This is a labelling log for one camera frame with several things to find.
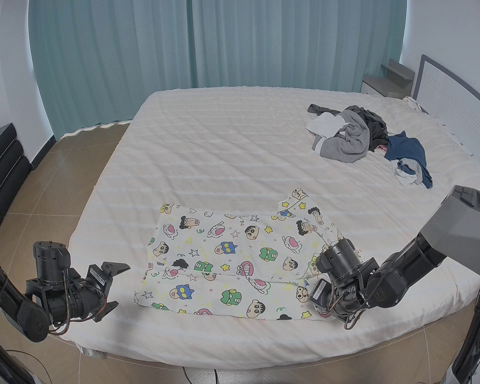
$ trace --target nightstand drawer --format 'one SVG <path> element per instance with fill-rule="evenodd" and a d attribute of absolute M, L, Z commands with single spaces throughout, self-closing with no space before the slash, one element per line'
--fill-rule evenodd
<path fill-rule="evenodd" d="M 360 93 L 365 93 L 367 95 L 377 95 L 377 96 L 383 96 L 380 92 L 375 91 L 372 87 L 370 87 L 368 84 L 365 82 L 361 83 L 361 90 Z"/>

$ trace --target white wall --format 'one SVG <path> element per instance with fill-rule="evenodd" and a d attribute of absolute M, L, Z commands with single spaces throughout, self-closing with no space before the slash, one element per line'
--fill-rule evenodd
<path fill-rule="evenodd" d="M 0 126 L 13 122 L 32 161 L 53 132 L 33 71 L 28 0 L 0 0 L 0 103 Z"/>
<path fill-rule="evenodd" d="M 480 1 L 408 0 L 400 62 L 415 71 L 422 54 L 480 92 Z"/>

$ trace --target white bed sheet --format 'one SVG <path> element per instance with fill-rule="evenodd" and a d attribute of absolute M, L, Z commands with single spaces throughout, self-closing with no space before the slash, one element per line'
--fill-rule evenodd
<path fill-rule="evenodd" d="M 426 150 L 433 188 L 402 187 L 388 160 L 368 152 L 345 164 L 311 150 L 310 103 L 357 104 L 407 131 Z M 480 188 L 480 167 L 438 124 L 401 100 L 359 93 L 235 87 L 152 94 L 115 149 L 70 240 L 72 265 L 128 263 L 100 323 L 72 324 L 65 338 L 134 359 L 202 368 L 249 369 L 344 355 L 458 311 L 480 276 L 451 259 L 414 285 L 395 307 L 367 311 L 351 331 L 339 321 L 261 321 L 157 311 L 133 302 L 146 245 L 162 203 L 210 211 L 268 214 L 301 186 L 365 258 L 381 263 L 422 227 L 454 184 Z"/>

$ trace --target bed headboard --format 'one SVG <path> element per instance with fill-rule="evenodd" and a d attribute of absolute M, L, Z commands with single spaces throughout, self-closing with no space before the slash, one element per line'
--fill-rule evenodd
<path fill-rule="evenodd" d="M 422 55 L 413 98 L 480 160 L 480 93 L 443 65 Z"/>

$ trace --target floor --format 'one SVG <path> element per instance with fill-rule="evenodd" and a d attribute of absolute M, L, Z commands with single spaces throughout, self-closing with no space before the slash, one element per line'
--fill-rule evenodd
<path fill-rule="evenodd" d="M 127 124 L 95 128 L 56 143 L 32 172 L 0 226 L 0 265 L 20 289 L 36 277 L 32 244 L 52 239 L 68 244 L 110 155 Z M 253 371 L 219 371 L 227 383 L 435 383 L 463 342 L 472 305 L 397 339 L 350 356 L 314 363 Z M 120 356 L 92 358 L 60 338 L 31 343 L 0 315 L 0 345 L 39 358 L 54 384 L 173 383 L 187 384 L 181 367 L 136 361 Z M 31 357 L 12 353 L 48 383 Z M 193 383 L 214 383 L 211 370 L 187 369 Z"/>

